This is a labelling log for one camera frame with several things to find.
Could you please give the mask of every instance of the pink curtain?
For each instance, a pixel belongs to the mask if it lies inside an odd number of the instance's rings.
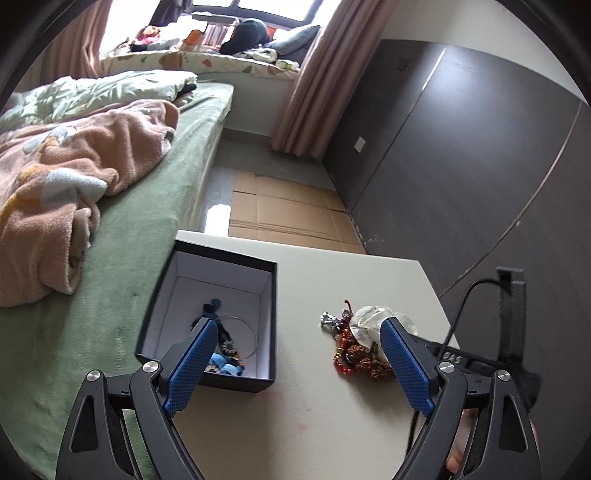
[[[342,0],[300,72],[271,141],[322,158],[398,0]]]
[[[60,77],[98,78],[104,74],[99,60],[113,0],[97,0],[74,19],[44,50],[41,85]]]

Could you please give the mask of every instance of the floor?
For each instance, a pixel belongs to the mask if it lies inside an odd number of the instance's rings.
[[[251,171],[313,187],[335,187],[320,162],[278,153],[268,145],[242,143],[222,138],[213,167],[206,180],[202,214],[191,230],[210,235],[228,235],[234,175],[237,170]]]

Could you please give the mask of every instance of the table top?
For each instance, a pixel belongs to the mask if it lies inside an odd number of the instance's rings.
[[[419,335],[449,323],[417,261],[179,232],[177,239],[274,261],[277,380],[258,394],[198,387],[177,430],[207,480],[387,480],[404,459],[412,409],[397,382],[343,378],[322,312],[389,306]]]

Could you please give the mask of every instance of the open box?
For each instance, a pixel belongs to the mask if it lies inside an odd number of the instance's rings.
[[[203,305],[217,298],[217,313],[245,369],[240,377],[205,372],[200,384],[247,392],[268,388],[275,381],[276,284],[273,262],[177,240],[152,293],[138,359],[161,360],[187,337]]]

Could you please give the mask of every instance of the silver screw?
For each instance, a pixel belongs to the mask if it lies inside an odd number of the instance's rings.
[[[496,376],[503,382],[508,382],[511,379],[511,374],[507,370],[499,370]]]
[[[142,367],[142,370],[144,372],[146,372],[147,374],[155,372],[157,369],[158,369],[158,362],[154,362],[153,360],[151,362],[144,363],[144,366]]]
[[[439,370],[447,374],[452,373],[455,369],[456,367],[454,367],[450,362],[441,362],[439,364]]]
[[[94,382],[100,378],[100,372],[98,370],[91,370],[86,374],[86,379],[89,382]]]

